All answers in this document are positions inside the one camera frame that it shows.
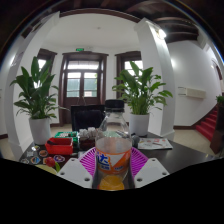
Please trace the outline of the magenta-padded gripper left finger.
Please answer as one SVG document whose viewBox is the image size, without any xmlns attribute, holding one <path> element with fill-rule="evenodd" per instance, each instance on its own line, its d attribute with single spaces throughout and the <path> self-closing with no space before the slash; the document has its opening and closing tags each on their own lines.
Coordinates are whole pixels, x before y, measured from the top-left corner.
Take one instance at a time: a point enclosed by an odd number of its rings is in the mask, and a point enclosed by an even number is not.
<svg viewBox="0 0 224 224">
<path fill-rule="evenodd" d="M 83 188 L 91 188 L 96 171 L 96 149 L 91 148 L 78 159 L 70 158 L 57 175 Z"/>
</svg>

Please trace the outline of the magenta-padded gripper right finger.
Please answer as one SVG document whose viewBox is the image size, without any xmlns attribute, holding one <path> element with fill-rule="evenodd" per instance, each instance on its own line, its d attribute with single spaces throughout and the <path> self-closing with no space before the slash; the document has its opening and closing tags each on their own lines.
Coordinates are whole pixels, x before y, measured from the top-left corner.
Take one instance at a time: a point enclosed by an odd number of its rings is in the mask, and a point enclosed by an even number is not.
<svg viewBox="0 0 224 224">
<path fill-rule="evenodd" d="M 148 158 L 136 148 L 131 150 L 130 171 L 136 188 L 141 188 L 169 175 L 169 172 L 156 158 Z"/>
</svg>

